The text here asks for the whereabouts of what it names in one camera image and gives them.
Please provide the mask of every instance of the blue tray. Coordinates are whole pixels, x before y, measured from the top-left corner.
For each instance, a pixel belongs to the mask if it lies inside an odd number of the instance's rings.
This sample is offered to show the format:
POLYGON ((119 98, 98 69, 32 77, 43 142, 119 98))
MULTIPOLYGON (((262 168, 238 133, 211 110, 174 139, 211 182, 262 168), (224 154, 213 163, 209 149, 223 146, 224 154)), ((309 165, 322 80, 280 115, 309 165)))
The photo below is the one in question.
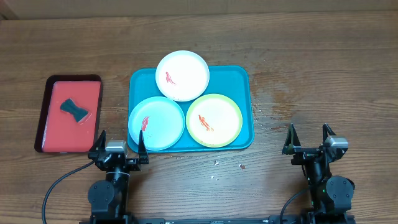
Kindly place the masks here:
MULTIPOLYGON (((181 138, 172 147, 161 151, 149 151, 151 153, 165 152, 198 152, 198 151, 220 151, 231 149, 245 149, 254 140, 254 125, 251 108, 250 86, 248 73, 237 65, 209 66, 210 82, 203 95, 218 93, 231 98, 241 109, 243 117, 242 130, 239 136, 227 146, 210 148, 197 143, 188 130, 184 129, 181 138)), ((132 109, 142 100, 152 96, 164 96, 158 89, 155 81, 156 68, 143 68, 134 74, 130 79, 129 95, 129 118, 132 109)), ((181 106, 184 115, 187 115, 192 101, 177 102, 181 106)), ((127 143, 129 147, 137 152, 138 145, 130 137, 127 128, 127 143)))

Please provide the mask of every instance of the red stain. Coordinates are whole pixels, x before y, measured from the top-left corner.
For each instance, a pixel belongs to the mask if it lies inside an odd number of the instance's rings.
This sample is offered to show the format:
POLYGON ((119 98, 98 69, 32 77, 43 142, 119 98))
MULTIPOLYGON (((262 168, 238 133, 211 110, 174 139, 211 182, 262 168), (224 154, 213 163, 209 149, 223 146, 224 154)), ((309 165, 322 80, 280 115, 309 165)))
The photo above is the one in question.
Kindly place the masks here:
POLYGON ((199 121, 200 121, 200 124, 201 124, 203 127, 206 128, 206 131, 214 131, 214 129, 211 128, 210 125, 206 122, 205 118, 202 117, 202 116, 200 116, 200 114, 199 114, 199 121))
POLYGON ((166 81, 175 85, 175 83, 172 80, 172 77, 170 76, 170 74, 168 72, 166 72, 166 81))
POLYGON ((142 120, 142 124, 141 124, 141 130, 142 130, 142 131, 145 131, 145 129, 147 129, 148 119, 149 119, 149 116, 146 116, 146 117, 142 120))

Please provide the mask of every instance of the white plate with green rim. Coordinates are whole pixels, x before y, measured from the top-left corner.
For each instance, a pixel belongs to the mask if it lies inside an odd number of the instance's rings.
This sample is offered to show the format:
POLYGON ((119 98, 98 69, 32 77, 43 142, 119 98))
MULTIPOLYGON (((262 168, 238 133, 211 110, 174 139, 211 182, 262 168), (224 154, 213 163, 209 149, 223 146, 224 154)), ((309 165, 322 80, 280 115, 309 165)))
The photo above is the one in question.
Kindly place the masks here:
POLYGON ((196 142, 207 147, 223 147, 237 138, 243 118, 233 100, 208 94, 192 103, 186 121, 188 132, 196 142))

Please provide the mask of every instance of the plate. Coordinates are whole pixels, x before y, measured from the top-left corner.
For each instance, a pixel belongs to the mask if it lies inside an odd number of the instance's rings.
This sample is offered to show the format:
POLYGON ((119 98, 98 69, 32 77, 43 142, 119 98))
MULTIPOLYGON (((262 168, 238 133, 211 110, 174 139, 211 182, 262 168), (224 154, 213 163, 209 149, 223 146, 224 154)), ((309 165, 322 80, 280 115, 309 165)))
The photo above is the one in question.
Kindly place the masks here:
POLYGON ((174 101, 155 96, 140 102, 129 117, 129 133, 138 144, 142 130, 147 150, 159 151, 173 146, 181 137, 185 127, 184 113, 174 101))
POLYGON ((179 50, 164 57, 156 68, 156 85, 167 98, 190 101, 207 88, 209 68, 199 55, 179 50))
POLYGON ((233 142, 241 132, 242 123, 237 104, 220 94, 199 97, 187 112, 188 132, 207 147, 223 147, 233 142))

